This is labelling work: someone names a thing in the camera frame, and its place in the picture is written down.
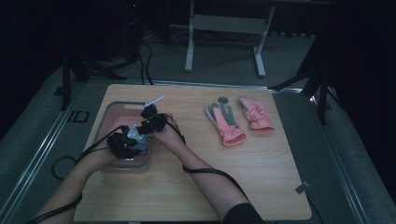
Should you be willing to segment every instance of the forearm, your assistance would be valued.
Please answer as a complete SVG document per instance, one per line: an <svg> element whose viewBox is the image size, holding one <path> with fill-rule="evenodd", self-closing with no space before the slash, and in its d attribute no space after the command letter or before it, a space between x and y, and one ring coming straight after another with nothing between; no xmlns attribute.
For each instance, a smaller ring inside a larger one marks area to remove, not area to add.
<svg viewBox="0 0 396 224"><path fill-rule="evenodd" d="M75 167L35 216L38 217L75 201L84 190L90 175L90 172L82 171L79 167ZM72 223L76 209L76 207L71 208L41 223Z"/></svg>
<svg viewBox="0 0 396 224"><path fill-rule="evenodd" d="M212 168L188 147L176 150L177 157L188 169ZM212 205L222 221L227 212L237 204L249 203L248 199L227 177L217 174L191 174L198 189Z"/></svg>

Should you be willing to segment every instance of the metal frame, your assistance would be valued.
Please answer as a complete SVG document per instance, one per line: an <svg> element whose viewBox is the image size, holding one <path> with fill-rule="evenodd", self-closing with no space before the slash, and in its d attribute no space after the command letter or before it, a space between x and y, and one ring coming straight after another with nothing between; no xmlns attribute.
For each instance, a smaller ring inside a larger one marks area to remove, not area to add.
<svg viewBox="0 0 396 224"><path fill-rule="evenodd" d="M194 0L191 0L190 4L189 45L187 46L186 64L184 68L186 72L192 71L194 30L210 30L260 35L260 43L257 47L253 48L253 54L259 77L265 77L265 69L262 62L262 47L264 46L265 38L267 37L274 16L275 6L271 6L267 18L263 20L194 14Z"/></svg>
<svg viewBox="0 0 396 224"><path fill-rule="evenodd" d="M82 92L84 84L78 84L75 90L75 94L72 96L72 100L70 104L66 107L65 111L61 111L58 118L55 120L51 129L49 130L47 136L42 141L40 147L37 149L37 152L33 156L32 160L26 166L22 174L20 175L19 180L14 186L12 192L9 194L6 202L0 210L0 223L10 223L13 218L17 208L20 206L21 201L23 200L27 190L31 187L35 177L40 170L44 160L49 155L52 150L52 146L55 141L58 139L58 135L63 129L63 126L66 123L68 116L71 113L71 107Z"/></svg>

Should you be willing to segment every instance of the dark background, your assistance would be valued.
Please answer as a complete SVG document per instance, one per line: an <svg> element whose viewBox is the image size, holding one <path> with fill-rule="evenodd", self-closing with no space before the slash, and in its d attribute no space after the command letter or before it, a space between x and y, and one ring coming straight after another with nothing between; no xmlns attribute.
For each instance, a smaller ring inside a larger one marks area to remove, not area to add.
<svg viewBox="0 0 396 224"><path fill-rule="evenodd" d="M140 20L130 37L151 26L170 41L169 24L188 24L189 1L2 0L0 2L0 102L2 137L27 106L44 80L76 49L94 59L138 52L132 39L124 50L114 44L124 34L131 10ZM254 2L219 7L217 13L257 15L265 7ZM129 9L125 4L137 3ZM208 11L210 1L196 10ZM391 0L337 1L321 4L279 4L271 33L316 35L303 66L331 66L330 84L355 125L369 155L396 199L395 71L396 3Z"/></svg>

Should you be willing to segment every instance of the black cable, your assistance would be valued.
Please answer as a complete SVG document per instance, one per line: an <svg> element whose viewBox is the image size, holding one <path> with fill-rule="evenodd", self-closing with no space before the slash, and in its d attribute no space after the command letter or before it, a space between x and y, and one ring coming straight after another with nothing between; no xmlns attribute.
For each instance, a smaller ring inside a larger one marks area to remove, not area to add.
<svg viewBox="0 0 396 224"><path fill-rule="evenodd" d="M50 212L48 212L46 214L43 214L41 216L35 217L34 219L28 221L27 224L40 223L40 222L42 222L42 221L44 221L44 220L46 220L46 219L48 219L50 217L54 217L54 216L56 216L58 214L61 214L64 211L67 211L67 210L69 210L71 208L76 207L81 202L81 200L82 200L82 193L72 203L70 203L68 205L65 205L63 207L54 209L54 210L52 210L52 211L50 211Z"/></svg>
<svg viewBox="0 0 396 224"><path fill-rule="evenodd" d="M110 133L106 134L106 135L105 135L103 138L101 138L99 141L93 143L90 147L88 147L87 149L85 149L85 150L81 153L81 155L78 157L77 160L74 159L73 157L63 157L63 158L60 158L59 160L57 160L55 163L52 164L52 167L51 167L51 170L52 170L52 173L54 174L54 176L55 176L56 178L58 178L58 179L63 180L61 177L59 177L59 176L56 175L56 173L55 173L55 166L56 166L56 164L57 164L59 161L62 161L62 160L64 160L64 159L70 159L70 160L74 161L75 164L77 164L79 161L81 161L81 160L82 160L85 156L87 156L88 154L90 154L90 153L92 153L92 152L94 152L94 151L97 151L97 150L105 149L106 147L102 147L102 148L96 148L96 147L97 147L99 144L101 144L105 139L107 139L111 134L113 134L114 132L116 132L118 129L122 129L122 128L124 128L124 127L127 127L127 126L121 125L121 126L115 128L115 129L113 129ZM34 219L28 221L27 223L28 223L28 224L39 223L39 222L42 222L43 220L46 220L46 219L48 219L48 218L50 218L50 217L54 217L54 216L56 216L56 215L59 215L59 214L65 212L65 211L67 211L67 210L69 210L69 209L71 209L71 208L76 207L76 206L81 202L81 200L82 200L82 193L81 193L81 194L78 196L78 198L76 198L72 203L67 204L67 205L65 205L65 206L63 206L63 207L54 209L54 210L52 210L52 211L49 211L48 213L45 213L45 214L43 214L43 215L41 215L41 216L39 216L39 217L35 217Z"/></svg>
<svg viewBox="0 0 396 224"><path fill-rule="evenodd" d="M214 169L214 168L202 168L202 169L191 170L191 169L185 167L184 165L182 167L183 167L183 171L188 173L188 174L215 174L215 175L222 175L222 176L226 177L227 179L229 179L241 191L241 193L249 201L248 196L242 190L242 188L239 186L238 182L236 182L236 180L233 179L233 177L228 175L227 173L225 173L225 172L223 172L221 170Z"/></svg>
<svg viewBox="0 0 396 224"><path fill-rule="evenodd" d="M149 55L148 55L148 60L146 62L146 65L144 65L144 63L143 63L142 55L140 53L138 54L138 60L139 60L139 62L141 64L140 76L141 76L141 79L142 79L142 84L145 85L144 75L146 73L146 76L148 78L148 82L152 86L154 84L153 84L153 82L151 80L151 77L149 75L149 62L151 61L152 49L151 49L151 47L148 44L146 44L144 42L141 42L141 44L146 46L149 49Z"/></svg>
<svg viewBox="0 0 396 224"><path fill-rule="evenodd" d="M168 124L173 130L175 130L175 132L178 134L178 136L181 138L181 140L184 142L184 144L186 144L186 139L185 139L184 136L181 134L180 129L178 128L176 121L175 121L172 117L170 117L170 116L167 115L167 114L164 114L166 117L170 118L170 119L175 123L176 127L175 127L172 123L170 123L167 119L163 119L163 118L161 118L161 116L159 116L159 115L157 115L157 114L153 114L153 113L149 113L149 114L150 114L151 116L157 118L157 119L162 120L162 121L165 122L166 124Z"/></svg>
<svg viewBox="0 0 396 224"><path fill-rule="evenodd" d="M121 73L121 72L123 72L125 70L128 70L129 68L131 68L135 64L134 60L132 60L131 58L129 58L129 57L125 57L125 58L126 58L125 62L121 62L121 63L113 64L113 65L102 64L102 66L104 68L110 69L110 70L112 70L114 72L117 72L119 74L119 73ZM85 65L89 69L91 69L91 70L88 71L91 76L101 76L103 74L101 72L97 72L97 69L94 66L91 66L88 63L86 63Z"/></svg>

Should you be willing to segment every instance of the wooden tabletop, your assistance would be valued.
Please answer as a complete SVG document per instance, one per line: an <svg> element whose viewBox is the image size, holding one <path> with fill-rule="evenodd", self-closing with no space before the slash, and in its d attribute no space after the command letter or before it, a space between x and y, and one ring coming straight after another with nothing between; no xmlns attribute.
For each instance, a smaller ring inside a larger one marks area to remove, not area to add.
<svg viewBox="0 0 396 224"><path fill-rule="evenodd" d="M231 175L265 220L309 219L311 210L271 92L254 88L110 85L93 124L87 147L106 107L117 101L151 101L158 113L172 113L187 145L215 168ZM247 135L239 146L225 147L205 114L220 96L229 99L237 123ZM239 96L260 100L276 130L259 135L249 130ZM84 189L75 221L197 221L218 220L181 163L153 142L150 167L144 174L96 172Z"/></svg>

